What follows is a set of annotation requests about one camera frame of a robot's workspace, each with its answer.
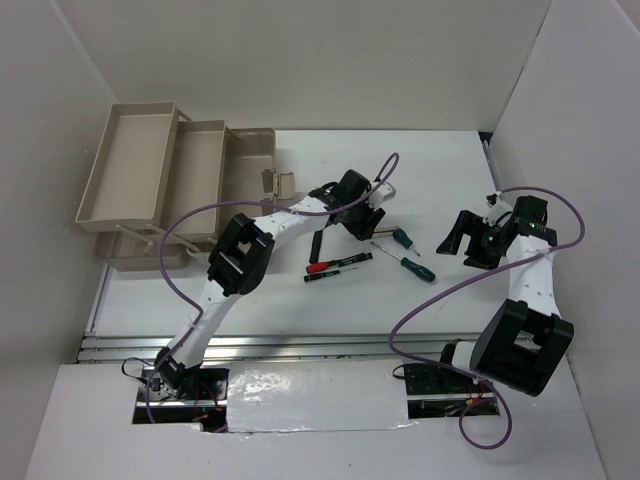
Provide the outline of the silver adjustable wrench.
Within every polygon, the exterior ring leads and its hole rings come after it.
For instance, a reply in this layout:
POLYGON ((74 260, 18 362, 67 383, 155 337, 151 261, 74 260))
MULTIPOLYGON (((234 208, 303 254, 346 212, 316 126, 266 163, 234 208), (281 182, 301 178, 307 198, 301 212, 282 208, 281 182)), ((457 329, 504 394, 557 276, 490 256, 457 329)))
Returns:
POLYGON ((386 236, 392 236, 393 233, 395 232, 396 228, 383 228, 383 229, 376 229, 373 233, 373 238, 380 238, 380 237, 386 237, 386 236))

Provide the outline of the short green screwdriver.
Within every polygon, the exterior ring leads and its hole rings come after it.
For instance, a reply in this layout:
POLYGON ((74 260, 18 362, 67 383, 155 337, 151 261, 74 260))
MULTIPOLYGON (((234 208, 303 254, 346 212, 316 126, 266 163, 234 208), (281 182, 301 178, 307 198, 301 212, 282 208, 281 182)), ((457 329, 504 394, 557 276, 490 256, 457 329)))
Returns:
POLYGON ((392 237, 398 244, 400 244, 406 250, 412 251, 418 257, 421 256, 421 254, 418 252, 418 250, 414 246, 413 240, 408 236, 408 234, 403 229, 401 228, 395 229, 392 233, 392 237))

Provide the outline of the red black precision screwdriver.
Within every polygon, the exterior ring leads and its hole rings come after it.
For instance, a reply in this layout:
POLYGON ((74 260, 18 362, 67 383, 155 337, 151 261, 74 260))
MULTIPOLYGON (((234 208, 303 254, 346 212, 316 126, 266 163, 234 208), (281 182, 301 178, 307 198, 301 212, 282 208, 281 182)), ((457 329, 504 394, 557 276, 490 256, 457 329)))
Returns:
POLYGON ((344 266, 361 263, 361 262, 372 260, 372 259, 373 259, 373 255, 370 252, 360 253, 344 259, 331 260, 328 262, 317 262, 317 263, 310 264, 309 266, 306 267, 306 272, 308 274, 315 274, 315 273, 324 272, 331 267, 344 267, 344 266))

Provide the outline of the long green screwdriver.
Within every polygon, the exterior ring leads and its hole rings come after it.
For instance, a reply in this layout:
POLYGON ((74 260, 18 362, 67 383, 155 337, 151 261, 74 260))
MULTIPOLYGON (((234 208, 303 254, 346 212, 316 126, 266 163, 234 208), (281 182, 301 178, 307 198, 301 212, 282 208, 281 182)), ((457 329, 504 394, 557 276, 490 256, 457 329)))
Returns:
POLYGON ((374 241, 371 241, 370 244, 372 246, 374 246, 375 248, 381 250, 385 254, 391 256, 395 260, 397 260, 399 262, 399 264, 404 269, 406 269, 407 271, 412 273, 414 276, 416 276, 420 280, 425 281, 427 283, 432 283, 432 282, 434 282, 436 280, 436 275, 430 269, 428 269, 427 267, 422 266, 422 265, 410 260, 407 257, 401 257, 400 255, 392 252, 391 250, 379 245, 378 243, 376 243, 374 241))

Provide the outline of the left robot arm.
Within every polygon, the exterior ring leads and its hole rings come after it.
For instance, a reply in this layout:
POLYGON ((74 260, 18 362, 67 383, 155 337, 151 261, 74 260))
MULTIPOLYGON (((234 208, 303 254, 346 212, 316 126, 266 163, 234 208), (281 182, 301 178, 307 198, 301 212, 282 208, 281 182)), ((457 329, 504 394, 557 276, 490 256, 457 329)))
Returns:
POLYGON ((382 204, 395 197, 389 183, 370 183, 354 170, 291 207, 251 219, 232 217, 209 255, 207 279, 190 322, 157 355, 154 366, 163 389, 176 399, 196 390, 211 337, 243 295, 262 282, 277 249, 308 233, 342 224, 358 240, 369 239, 385 215, 382 204))

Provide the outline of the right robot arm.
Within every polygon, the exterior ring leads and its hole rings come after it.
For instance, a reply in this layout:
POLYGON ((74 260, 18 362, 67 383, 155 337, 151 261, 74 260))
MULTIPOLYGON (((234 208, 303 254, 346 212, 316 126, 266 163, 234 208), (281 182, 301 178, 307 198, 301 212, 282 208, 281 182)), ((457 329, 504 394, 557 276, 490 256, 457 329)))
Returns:
POLYGON ((484 216, 462 210, 438 254, 458 253, 463 236, 466 266, 495 271, 505 258, 509 295, 475 343, 458 342, 435 368, 438 385, 460 390, 471 372, 529 396, 539 395, 568 349, 574 326, 561 318, 553 289, 556 232, 546 226, 547 202, 521 196, 514 206, 496 194, 484 216))

